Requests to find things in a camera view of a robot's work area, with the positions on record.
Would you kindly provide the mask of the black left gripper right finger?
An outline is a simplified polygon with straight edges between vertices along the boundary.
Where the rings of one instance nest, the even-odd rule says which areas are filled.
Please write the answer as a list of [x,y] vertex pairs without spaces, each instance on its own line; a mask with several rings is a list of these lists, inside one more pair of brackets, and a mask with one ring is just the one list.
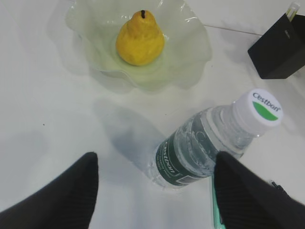
[[227,152],[216,156],[216,203],[227,229],[303,229],[304,204],[268,184]]

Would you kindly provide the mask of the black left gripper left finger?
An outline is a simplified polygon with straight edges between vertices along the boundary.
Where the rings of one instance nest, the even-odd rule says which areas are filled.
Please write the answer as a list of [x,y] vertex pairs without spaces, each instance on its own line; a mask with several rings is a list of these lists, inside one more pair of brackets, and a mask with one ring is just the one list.
[[0,213],[2,229],[87,229],[99,188],[98,156],[88,152],[39,191]]

